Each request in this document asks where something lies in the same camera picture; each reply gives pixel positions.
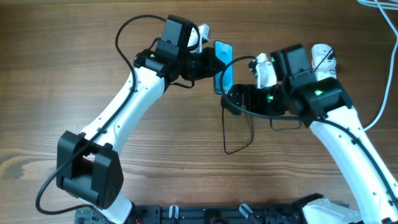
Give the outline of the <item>teal screen smartphone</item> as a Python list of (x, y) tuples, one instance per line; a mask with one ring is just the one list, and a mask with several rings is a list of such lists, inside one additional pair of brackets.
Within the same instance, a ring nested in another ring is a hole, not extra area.
[(216, 40), (213, 46), (215, 48), (216, 58), (218, 58), (223, 64), (221, 71), (218, 72), (213, 79), (214, 92), (216, 95), (222, 95), (221, 89), (224, 89), (224, 93), (227, 94), (233, 86), (233, 66), (230, 65), (225, 71), (222, 80), (222, 88), (220, 85), (220, 77), (221, 73), (225, 70), (225, 66), (233, 60), (233, 47), (219, 40)]

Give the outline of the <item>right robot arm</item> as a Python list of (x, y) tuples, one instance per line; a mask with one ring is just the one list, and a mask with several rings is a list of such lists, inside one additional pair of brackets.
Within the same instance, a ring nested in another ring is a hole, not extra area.
[(221, 90), (224, 106), (269, 120), (300, 121), (326, 147), (359, 208), (360, 223), (397, 223), (397, 181), (361, 125), (356, 108), (333, 77), (318, 80), (303, 45), (248, 55), (264, 87), (243, 84)]

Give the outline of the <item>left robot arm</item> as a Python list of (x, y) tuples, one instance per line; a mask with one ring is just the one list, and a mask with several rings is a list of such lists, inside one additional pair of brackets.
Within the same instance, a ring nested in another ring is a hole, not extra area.
[(121, 192), (120, 153), (139, 120), (179, 78), (215, 76), (223, 63), (208, 47), (210, 27), (169, 16), (162, 36), (129, 64), (127, 81), (104, 111), (80, 133), (63, 133), (57, 144), (57, 187), (81, 199), (107, 223), (128, 223), (134, 206)]

